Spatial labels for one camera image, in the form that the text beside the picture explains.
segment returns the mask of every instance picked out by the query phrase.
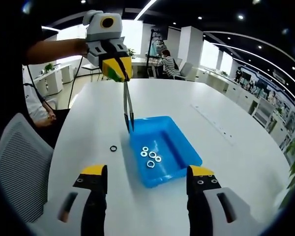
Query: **black cable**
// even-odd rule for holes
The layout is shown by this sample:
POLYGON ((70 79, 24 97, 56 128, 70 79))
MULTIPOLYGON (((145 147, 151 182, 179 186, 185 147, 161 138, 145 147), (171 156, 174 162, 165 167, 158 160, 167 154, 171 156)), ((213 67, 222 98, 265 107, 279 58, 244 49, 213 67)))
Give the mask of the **black cable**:
MULTIPOLYGON (((36 85, 35 85, 35 83, 34 83, 33 77, 31 76, 29 65, 27 65, 27 68, 28 68, 28 71, 29 71, 29 77, 30 77, 31 83, 33 84, 33 87, 34 87, 34 89, 35 89, 35 92, 36 92, 37 96, 40 97, 40 96, 38 95, 38 90, 37 90, 36 85)), ((48 104, 48 102, 46 102, 46 104, 47 104, 47 106, 49 106, 49 108, 50 108, 51 110, 54 110, 54 109, 48 104)))
POLYGON ((72 91, 73 91, 74 82, 75 82, 75 79, 76 79, 77 76, 78 76, 78 73, 79 73, 79 70, 80 70, 80 67, 81 67, 81 64, 82 64, 82 60, 83 60, 83 56, 81 57, 79 67, 78 67, 78 69, 77 69, 77 73, 75 74, 74 79, 73 79, 73 83, 72 83, 72 87, 71 87, 71 92, 70 92, 70 97, 69 97, 69 101, 68 101, 68 109, 69 109, 69 105, 70 105, 70 100, 71 100, 71 96, 72 96, 72 91))

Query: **hand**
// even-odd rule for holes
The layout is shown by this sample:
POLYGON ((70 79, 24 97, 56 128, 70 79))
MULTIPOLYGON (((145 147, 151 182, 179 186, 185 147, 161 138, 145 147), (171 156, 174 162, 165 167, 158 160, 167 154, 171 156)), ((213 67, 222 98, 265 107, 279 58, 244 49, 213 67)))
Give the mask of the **hand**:
POLYGON ((48 118, 51 119, 51 121, 54 121, 57 119, 53 111, 48 112, 48 118))
POLYGON ((38 128, 41 128, 41 127, 50 126, 50 125, 52 125, 52 123, 53 123, 53 121, 51 120, 51 118, 46 118, 46 119, 42 119, 40 121, 35 122, 35 125, 38 128))

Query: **gray mesh chair back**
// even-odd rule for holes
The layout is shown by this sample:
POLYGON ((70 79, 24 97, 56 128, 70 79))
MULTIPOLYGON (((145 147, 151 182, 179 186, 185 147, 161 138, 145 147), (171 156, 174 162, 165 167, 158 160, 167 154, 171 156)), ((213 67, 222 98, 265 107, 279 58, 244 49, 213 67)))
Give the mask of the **gray mesh chair back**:
POLYGON ((192 67, 193 65, 191 63, 186 62, 180 71, 181 76, 186 77, 191 71, 192 67))
POLYGON ((0 184, 25 222, 35 222, 47 202, 53 149, 16 114, 0 139, 0 184))

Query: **black rubber o-ring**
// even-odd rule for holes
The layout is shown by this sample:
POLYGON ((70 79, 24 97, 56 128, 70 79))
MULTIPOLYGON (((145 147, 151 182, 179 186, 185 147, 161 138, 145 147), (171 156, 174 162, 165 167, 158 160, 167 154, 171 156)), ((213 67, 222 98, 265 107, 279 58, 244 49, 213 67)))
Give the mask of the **black rubber o-ring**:
POLYGON ((110 151, 112 151, 112 152, 117 151, 117 147, 115 145, 112 145, 110 147, 110 151))

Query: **blue plastic tray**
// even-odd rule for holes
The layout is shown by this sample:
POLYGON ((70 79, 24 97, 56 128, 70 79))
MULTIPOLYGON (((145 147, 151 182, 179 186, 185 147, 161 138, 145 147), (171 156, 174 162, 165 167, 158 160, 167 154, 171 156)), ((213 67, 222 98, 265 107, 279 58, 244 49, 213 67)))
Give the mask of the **blue plastic tray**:
POLYGON ((170 117, 136 119, 134 123, 135 131, 130 132, 130 143, 146 187, 153 188, 186 176, 189 165, 202 165, 202 159, 170 117), (162 161, 142 157, 143 147, 148 147, 148 153, 155 151, 162 161), (155 162, 154 168, 147 167, 148 160, 155 162))

